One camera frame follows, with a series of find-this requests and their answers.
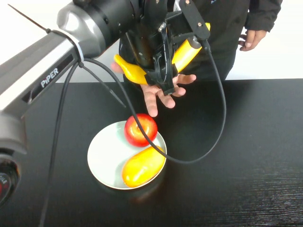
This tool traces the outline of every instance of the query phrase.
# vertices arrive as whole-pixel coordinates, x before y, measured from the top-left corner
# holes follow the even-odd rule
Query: jacket sleeve
[[[274,27],[283,0],[250,0],[250,11],[245,28],[248,30],[265,30]]]

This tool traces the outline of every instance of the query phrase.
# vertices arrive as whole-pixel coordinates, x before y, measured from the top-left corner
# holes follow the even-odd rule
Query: person
[[[236,51],[248,52],[274,27],[283,0],[194,0],[202,18],[211,24],[208,39],[221,80],[225,80],[233,68]],[[168,0],[168,9],[173,10],[175,1]],[[134,55],[126,37],[120,39],[119,54],[129,63],[135,63]],[[116,64],[113,71],[123,73]],[[195,80],[215,79],[214,70],[206,53],[201,50],[189,65],[173,79],[176,85],[175,97],[183,96],[185,89],[177,84],[190,84]],[[141,85],[147,111],[151,117],[158,115],[157,96],[167,108],[173,108],[175,101],[164,96],[156,86]]]

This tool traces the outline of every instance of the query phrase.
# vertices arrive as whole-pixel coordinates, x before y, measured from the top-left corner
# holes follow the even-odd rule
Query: white wall
[[[47,28],[56,28],[58,10],[71,0],[1,0],[0,2],[0,64],[13,57],[45,35],[7,3],[18,8]],[[285,79],[303,78],[300,59],[303,53],[303,0],[284,0],[276,25],[271,33],[250,52],[238,51],[234,68],[227,79]],[[118,42],[109,48],[98,60],[110,65],[117,53]],[[113,81],[99,68],[88,65],[104,81]],[[89,74],[78,69],[72,82],[94,82]]]

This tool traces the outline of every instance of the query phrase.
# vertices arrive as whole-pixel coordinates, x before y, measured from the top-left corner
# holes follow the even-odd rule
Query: white plate
[[[125,162],[140,151],[150,147],[134,147],[128,143],[124,136],[124,125],[126,121],[116,122],[102,129],[92,140],[87,155],[89,168],[94,177],[102,184],[120,190],[130,190],[142,187],[155,179],[162,169],[147,183],[130,188],[124,184],[122,169]],[[166,154],[166,144],[158,132],[153,143],[160,146]]]

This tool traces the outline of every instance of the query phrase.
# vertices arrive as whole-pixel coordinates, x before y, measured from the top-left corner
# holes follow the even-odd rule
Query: black jacket
[[[209,43],[215,59],[234,54],[243,28],[270,32],[281,9],[282,0],[193,0],[205,22],[211,24]],[[173,10],[174,0],[168,0]],[[134,56],[125,37],[121,38],[120,55],[128,62]],[[202,50],[188,67],[207,60]]]

